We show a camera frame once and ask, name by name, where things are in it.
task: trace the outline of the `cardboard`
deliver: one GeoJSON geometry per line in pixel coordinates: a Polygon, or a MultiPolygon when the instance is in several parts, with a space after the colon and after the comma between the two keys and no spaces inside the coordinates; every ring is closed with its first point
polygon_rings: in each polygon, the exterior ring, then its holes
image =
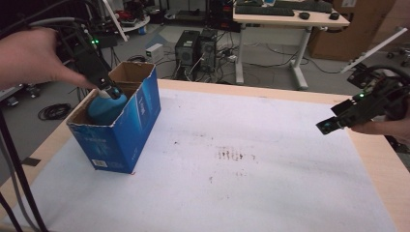
{"type": "Polygon", "coordinates": [[[348,27],[315,29],[308,44],[310,56],[350,61],[368,51],[395,0],[335,0],[334,9],[350,21],[348,27]]]}
{"type": "Polygon", "coordinates": [[[114,123],[96,126],[87,119],[86,108],[98,94],[94,90],[69,116],[67,125],[95,169],[132,173],[161,111],[156,68],[123,62],[109,76],[129,99],[114,123]]]}

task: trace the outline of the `blue bottle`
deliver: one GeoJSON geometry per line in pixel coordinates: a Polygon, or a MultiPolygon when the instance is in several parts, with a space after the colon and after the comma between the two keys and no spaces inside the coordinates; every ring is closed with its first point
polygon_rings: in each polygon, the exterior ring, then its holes
{"type": "Polygon", "coordinates": [[[120,98],[112,99],[104,90],[99,90],[99,95],[88,105],[89,119],[99,126],[109,126],[120,115],[127,103],[127,97],[122,94],[120,98]]]}

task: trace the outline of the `cable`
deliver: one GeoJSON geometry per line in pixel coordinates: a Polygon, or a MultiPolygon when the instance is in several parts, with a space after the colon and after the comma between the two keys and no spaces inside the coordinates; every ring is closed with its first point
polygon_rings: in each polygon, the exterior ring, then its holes
{"type": "Polygon", "coordinates": [[[263,66],[263,65],[253,64],[253,63],[247,63],[247,64],[253,65],[253,66],[257,66],[257,67],[261,67],[261,68],[271,68],[271,67],[277,67],[277,66],[284,66],[284,65],[286,65],[287,63],[289,63],[289,62],[293,59],[293,57],[296,56],[296,54],[297,54],[298,52],[299,52],[299,50],[297,50],[286,62],[281,63],[281,64],[278,64],[278,65],[263,66]]]}
{"type": "Polygon", "coordinates": [[[205,55],[205,53],[202,53],[202,55],[201,55],[201,57],[198,59],[198,61],[196,61],[196,63],[192,66],[192,68],[190,69],[190,73],[189,73],[189,75],[191,75],[192,74],[192,71],[195,69],[195,67],[199,64],[199,62],[201,62],[201,60],[203,60],[204,58],[204,55],[205,55]]]}
{"type": "Polygon", "coordinates": [[[13,166],[15,167],[15,173],[17,174],[18,180],[21,183],[21,188],[26,195],[27,202],[30,205],[31,211],[33,212],[34,218],[42,232],[47,232],[47,228],[43,222],[40,215],[39,209],[37,208],[36,202],[31,192],[30,186],[28,185],[27,178],[25,176],[23,167],[21,166],[20,159],[18,157],[17,150],[15,149],[15,144],[13,143],[12,137],[10,136],[9,129],[7,128],[6,120],[4,119],[3,111],[0,110],[0,131],[3,135],[4,142],[6,144],[7,150],[10,153],[10,158],[12,160],[13,166]]]}
{"type": "Polygon", "coordinates": [[[175,69],[175,72],[174,72],[174,74],[172,75],[172,78],[171,78],[171,79],[175,79],[175,77],[178,75],[178,71],[179,71],[180,68],[181,68],[181,60],[180,60],[180,62],[178,63],[178,67],[177,67],[177,69],[175,69]]]}
{"type": "Polygon", "coordinates": [[[15,227],[15,231],[17,232],[23,232],[21,229],[20,224],[18,224],[17,219],[15,218],[15,214],[13,213],[12,208],[10,208],[9,204],[7,204],[6,199],[3,197],[3,194],[0,192],[0,203],[3,206],[3,208],[6,210],[7,214],[10,217],[10,220],[13,223],[13,226],[15,227]]]}
{"type": "Polygon", "coordinates": [[[28,24],[29,26],[43,26],[43,25],[48,25],[50,23],[59,23],[59,22],[81,22],[81,23],[86,23],[85,20],[76,18],[76,17],[53,17],[53,18],[47,18],[43,20],[38,20],[35,22],[32,22],[28,24]]]}
{"type": "Polygon", "coordinates": [[[10,25],[9,27],[5,28],[3,31],[0,32],[0,40],[3,39],[4,37],[6,37],[7,35],[11,34],[13,31],[18,30],[24,26],[27,25],[27,22],[31,21],[33,18],[37,18],[40,15],[43,15],[44,13],[60,6],[63,5],[67,2],[82,2],[86,5],[88,5],[91,9],[91,11],[93,12],[94,15],[96,15],[98,18],[101,18],[97,8],[90,2],[86,1],[86,0],[62,0],[61,2],[55,3],[47,8],[45,8],[42,11],[39,11],[35,14],[32,14],[26,18],[23,18],[22,20],[16,22],[15,24],[10,25]]]}
{"type": "Polygon", "coordinates": [[[127,61],[138,61],[138,62],[146,62],[147,58],[143,55],[134,55],[127,59],[127,61]]]}
{"type": "Polygon", "coordinates": [[[43,108],[37,114],[40,120],[60,120],[65,119],[72,110],[72,106],[68,103],[57,103],[43,108]]]}
{"type": "Polygon", "coordinates": [[[18,206],[20,207],[20,210],[23,213],[24,218],[27,220],[30,227],[34,231],[38,232],[40,230],[36,227],[36,225],[33,223],[31,218],[28,216],[27,211],[25,210],[23,201],[21,200],[20,190],[18,189],[17,179],[15,178],[15,169],[13,168],[12,161],[10,160],[9,152],[7,151],[6,147],[4,146],[3,139],[1,139],[1,141],[0,141],[0,151],[3,154],[4,160],[6,161],[6,164],[9,167],[8,169],[9,169],[10,176],[12,177],[13,187],[15,188],[15,197],[17,198],[18,206]]]}
{"type": "Polygon", "coordinates": [[[305,59],[307,59],[308,61],[310,61],[311,63],[313,63],[313,65],[316,66],[316,68],[317,68],[319,71],[323,72],[323,73],[328,73],[328,74],[338,74],[338,73],[340,73],[340,71],[337,71],[337,72],[324,71],[324,70],[322,70],[322,69],[316,64],[316,62],[314,62],[313,60],[308,59],[308,58],[305,58],[305,59]]]}

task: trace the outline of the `computer tower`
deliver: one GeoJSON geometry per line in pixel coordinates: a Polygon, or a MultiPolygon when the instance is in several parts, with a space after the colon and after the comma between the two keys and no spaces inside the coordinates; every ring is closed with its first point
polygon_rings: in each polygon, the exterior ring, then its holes
{"type": "Polygon", "coordinates": [[[208,27],[231,32],[240,32],[241,24],[232,19],[233,2],[229,0],[209,0],[208,27]]]}
{"type": "Polygon", "coordinates": [[[175,45],[177,66],[193,67],[199,57],[199,31],[185,30],[175,45]]]}
{"type": "Polygon", "coordinates": [[[199,36],[200,55],[200,70],[204,72],[213,72],[217,63],[217,37],[218,30],[203,29],[199,36]]]}

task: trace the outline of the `black marks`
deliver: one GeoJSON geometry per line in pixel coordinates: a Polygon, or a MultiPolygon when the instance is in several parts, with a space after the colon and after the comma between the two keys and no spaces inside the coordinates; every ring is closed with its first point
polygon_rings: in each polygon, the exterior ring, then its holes
{"type": "Polygon", "coordinates": [[[244,173],[244,172],[240,171],[240,172],[236,172],[235,175],[237,177],[244,177],[244,176],[247,176],[247,173],[244,173]]]}
{"type": "Polygon", "coordinates": [[[245,154],[243,151],[236,150],[232,147],[219,147],[216,158],[233,161],[246,160],[247,158],[248,160],[256,160],[255,155],[245,154]]]}

